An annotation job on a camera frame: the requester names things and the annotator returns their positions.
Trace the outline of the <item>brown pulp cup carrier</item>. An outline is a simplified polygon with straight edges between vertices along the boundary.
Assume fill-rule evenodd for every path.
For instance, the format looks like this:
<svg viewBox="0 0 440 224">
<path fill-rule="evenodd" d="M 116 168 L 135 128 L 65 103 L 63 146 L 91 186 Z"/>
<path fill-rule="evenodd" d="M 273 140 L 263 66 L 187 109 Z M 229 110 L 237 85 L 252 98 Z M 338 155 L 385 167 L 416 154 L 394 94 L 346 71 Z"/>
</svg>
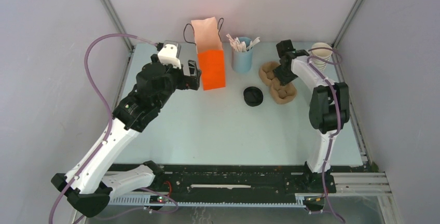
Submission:
<svg viewBox="0 0 440 224">
<path fill-rule="evenodd" d="M 292 83 L 282 86 L 279 79 L 275 77 L 274 69 L 279 65 L 280 63 L 275 61 L 266 62 L 259 68 L 258 75 L 261 81 L 269 87 L 273 100 L 277 104 L 283 105 L 294 100 L 297 89 Z"/>
</svg>

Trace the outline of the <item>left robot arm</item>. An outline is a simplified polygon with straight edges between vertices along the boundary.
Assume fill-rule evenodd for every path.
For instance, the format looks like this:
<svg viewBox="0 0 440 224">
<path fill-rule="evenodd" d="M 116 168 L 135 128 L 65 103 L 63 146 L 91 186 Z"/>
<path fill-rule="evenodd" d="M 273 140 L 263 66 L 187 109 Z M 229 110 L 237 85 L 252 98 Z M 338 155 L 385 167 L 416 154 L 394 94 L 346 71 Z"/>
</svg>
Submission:
<svg viewBox="0 0 440 224">
<path fill-rule="evenodd" d="M 112 176 L 105 174 L 127 145 L 158 117 L 176 90 L 199 89 L 201 70 L 194 60 L 188 61 L 188 69 L 190 74 L 185 75 L 181 66 L 155 61 L 137 73 L 133 89 L 114 109 L 107 129 L 88 153 L 72 170 L 57 173 L 51 180 L 74 209 L 91 218 L 123 194 L 163 187 L 163 170 L 153 161 Z"/>
</svg>

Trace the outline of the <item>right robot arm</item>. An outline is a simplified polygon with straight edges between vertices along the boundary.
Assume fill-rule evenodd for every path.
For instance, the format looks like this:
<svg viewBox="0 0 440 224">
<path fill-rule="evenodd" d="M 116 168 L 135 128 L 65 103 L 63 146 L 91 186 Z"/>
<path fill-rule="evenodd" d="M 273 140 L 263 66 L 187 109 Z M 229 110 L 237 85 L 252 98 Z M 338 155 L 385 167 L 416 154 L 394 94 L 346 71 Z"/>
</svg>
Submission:
<svg viewBox="0 0 440 224">
<path fill-rule="evenodd" d="M 330 79 L 316 65 L 317 61 L 336 64 L 329 59 L 336 54 L 332 48 L 321 45 L 297 50 L 289 39 L 277 43 L 276 48 L 280 65 L 273 73 L 280 85 L 286 86 L 299 78 L 311 91 L 309 121 L 321 140 L 306 162 L 307 170 L 301 183 L 305 190 L 315 192 L 331 168 L 329 161 L 334 142 L 350 119 L 349 87 L 344 82 Z"/>
</svg>

